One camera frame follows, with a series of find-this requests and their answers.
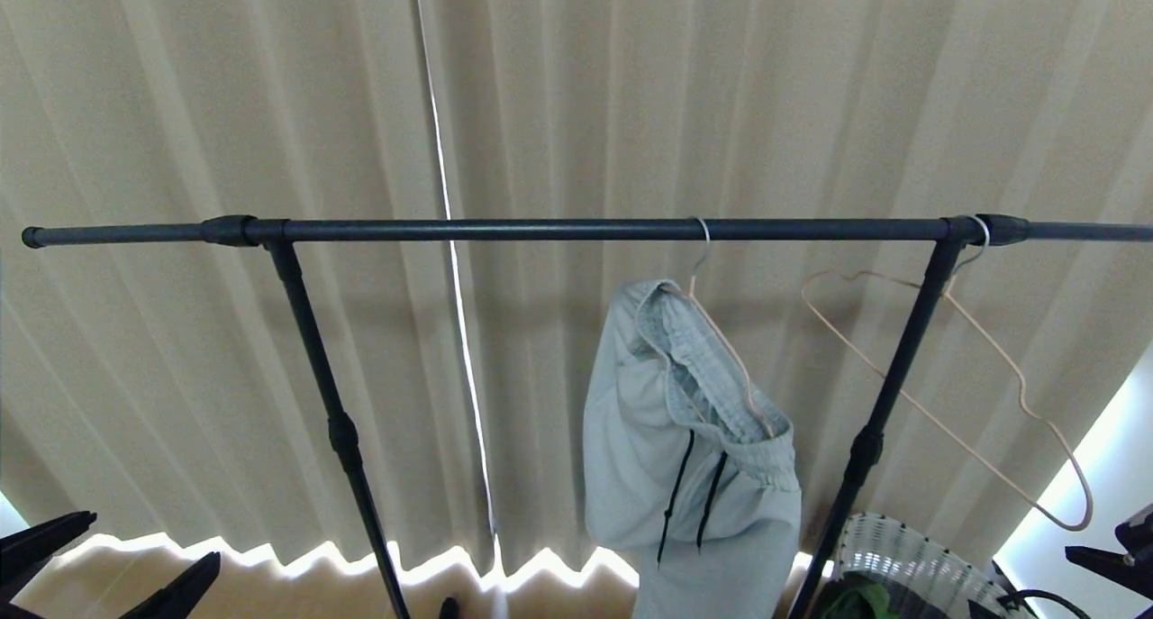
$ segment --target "black support pole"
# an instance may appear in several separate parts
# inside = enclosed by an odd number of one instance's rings
[[[329,441],[340,458],[340,466],[348,476],[353,496],[356,497],[356,508],[364,522],[364,530],[368,533],[368,542],[372,545],[372,553],[376,554],[376,563],[384,578],[384,587],[387,590],[389,601],[392,602],[392,610],[398,619],[409,619],[405,595],[400,589],[400,581],[397,580],[397,571],[392,566],[392,559],[389,558],[384,530],[380,529],[380,520],[376,514],[376,505],[372,503],[372,491],[368,485],[367,476],[364,476],[364,462],[360,454],[356,425],[353,418],[345,413],[340,402],[337,382],[332,377],[332,365],[329,364],[329,356],[324,352],[324,340],[321,339],[321,329],[316,324],[316,316],[312,315],[308,290],[304,289],[304,277],[300,269],[300,261],[296,258],[296,250],[293,249],[291,242],[269,242],[264,247],[269,254],[272,254],[272,263],[276,263],[277,274],[285,284],[285,293],[288,294],[292,315],[296,319],[296,327],[300,329],[300,337],[304,342],[309,364],[312,365],[312,376],[316,378],[316,385],[321,388],[321,400],[329,413]]]
[[[900,394],[905,377],[909,376],[909,370],[913,365],[913,357],[917,357],[921,339],[929,326],[929,320],[933,319],[937,300],[941,297],[945,284],[949,282],[949,278],[952,277],[952,269],[957,265],[957,257],[964,247],[964,241],[940,241],[934,246],[933,255],[925,269],[925,281],[921,282],[921,290],[913,302],[913,310],[909,314],[905,331],[900,334],[897,352],[892,355],[889,372],[886,373],[881,392],[877,393],[876,403],[873,406],[873,414],[869,416],[868,423],[865,423],[865,428],[853,439],[853,446],[849,451],[849,466],[845,468],[844,481],[841,484],[841,490],[837,491],[836,499],[832,500],[832,508],[829,511],[828,520],[826,520],[824,529],[821,533],[821,542],[816,548],[816,553],[813,554],[813,561],[808,565],[805,582],[800,587],[800,591],[797,592],[792,610],[789,612],[789,619],[801,619],[813,603],[816,587],[821,582],[821,571],[824,569],[824,564],[832,556],[832,550],[841,541],[841,531],[845,527],[849,513],[852,513],[857,495],[865,484],[871,468],[881,459],[884,445],[884,423],[889,421],[889,414],[892,413],[892,407],[897,402],[897,394]]]

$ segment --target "white basket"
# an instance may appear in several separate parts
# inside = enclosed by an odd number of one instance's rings
[[[1001,617],[1033,619],[1024,610],[1005,611],[996,601],[1005,590],[979,569],[904,523],[876,513],[849,519],[834,558],[834,579],[859,572],[918,595],[920,599],[914,599],[890,589],[890,610],[902,617],[922,614],[915,609],[925,610],[928,604],[947,617],[969,619],[972,599]]]

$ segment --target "curtain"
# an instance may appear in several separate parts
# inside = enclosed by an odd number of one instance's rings
[[[31,252],[24,225],[259,217],[1153,221],[1153,0],[2,0],[3,469],[30,521],[368,552],[267,257]],[[617,287],[701,242],[301,246],[386,533],[574,569],[580,428]],[[880,379],[805,274],[919,279],[914,242],[715,242],[699,299],[797,426],[812,549]],[[1076,441],[1153,337],[1147,247],[990,249],[955,287]],[[887,364],[913,292],[814,287]],[[481,431],[461,332],[468,337]],[[939,311],[906,388],[1026,489],[1063,462]],[[1025,515],[905,402],[858,508],[973,561]]]

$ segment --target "black drawstring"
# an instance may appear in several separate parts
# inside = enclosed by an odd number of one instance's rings
[[[688,467],[688,455],[693,454],[693,444],[696,441],[695,431],[688,430],[688,447],[685,447],[685,455],[680,459],[680,470],[677,471],[677,482],[672,485],[672,496],[669,497],[669,508],[664,509],[664,527],[661,529],[661,545],[656,550],[656,564],[660,567],[661,557],[664,556],[664,539],[669,534],[669,520],[672,519],[672,504],[677,500],[677,491],[680,490],[680,480],[685,476],[685,468]],[[721,484],[721,475],[724,473],[724,465],[729,460],[729,453],[721,453],[717,468],[713,471],[713,483],[709,484],[709,497],[704,500],[704,513],[701,515],[701,523],[696,528],[696,551],[701,550],[701,541],[704,537],[704,524],[709,521],[709,513],[713,513],[713,499],[717,495],[717,484]]]
[[[656,564],[660,567],[661,556],[664,554],[664,538],[669,534],[669,519],[672,518],[672,503],[677,499],[677,491],[680,489],[680,478],[685,476],[685,467],[688,466],[688,455],[693,454],[693,441],[696,439],[695,431],[688,430],[688,447],[685,447],[685,455],[680,459],[680,470],[677,471],[677,483],[672,485],[672,496],[669,497],[669,508],[664,509],[664,528],[661,529],[661,545],[656,550]]]
[[[721,483],[721,474],[724,473],[724,462],[729,460],[729,453],[721,453],[716,471],[713,473],[713,484],[709,484],[709,497],[704,500],[704,514],[701,515],[701,526],[696,528],[696,553],[701,552],[701,538],[704,536],[704,523],[709,521],[709,513],[713,512],[713,497],[717,495],[717,484]]]

